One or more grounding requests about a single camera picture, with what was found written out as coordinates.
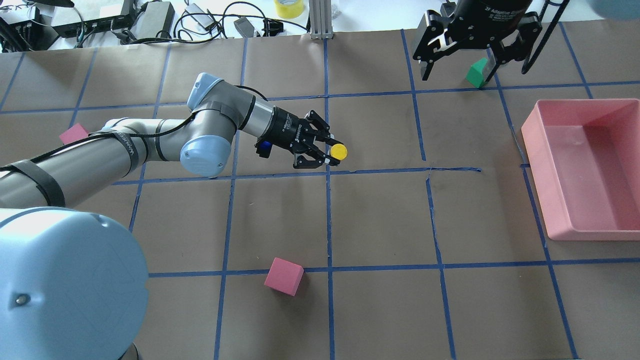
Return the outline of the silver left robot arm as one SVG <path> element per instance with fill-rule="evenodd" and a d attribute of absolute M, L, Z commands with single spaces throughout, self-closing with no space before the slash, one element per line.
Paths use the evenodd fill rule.
<path fill-rule="evenodd" d="M 238 133 L 297 170 L 348 156 L 327 121 L 202 72 L 183 118 L 121 116 L 57 148 L 1 166 L 1 358 L 141 360 L 149 265 L 124 215 L 89 203 L 151 163 L 215 179 Z"/>

